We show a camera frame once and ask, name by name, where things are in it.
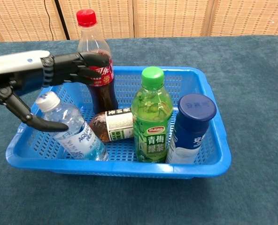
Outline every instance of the table surface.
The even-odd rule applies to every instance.
[[[278,224],[278,36],[108,41],[117,66],[203,71],[232,164],[215,178],[161,180],[20,170],[5,150],[20,121],[0,105],[0,225]],[[75,52],[77,41],[0,43],[0,55]],[[39,90],[23,97],[32,105]]]

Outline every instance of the red bottle cap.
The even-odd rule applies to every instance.
[[[92,9],[82,9],[77,12],[78,25],[91,27],[97,24],[95,12]]]

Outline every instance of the dark blue cap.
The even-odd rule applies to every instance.
[[[206,131],[209,121],[216,115],[214,102],[205,95],[188,94],[178,102],[177,122],[192,132]]]

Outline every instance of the woven wall panel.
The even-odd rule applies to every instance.
[[[215,0],[210,36],[278,35],[278,0]]]
[[[46,0],[55,40],[65,33],[54,0]],[[0,41],[52,40],[43,0],[0,0]]]
[[[198,37],[207,31],[213,0],[134,0],[135,37]]]
[[[80,38],[77,11],[93,9],[104,38],[133,38],[132,0],[59,0],[70,39]]]

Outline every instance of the green bottle cap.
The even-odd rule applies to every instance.
[[[164,72],[158,67],[147,67],[142,71],[142,87],[157,90],[164,85]]]

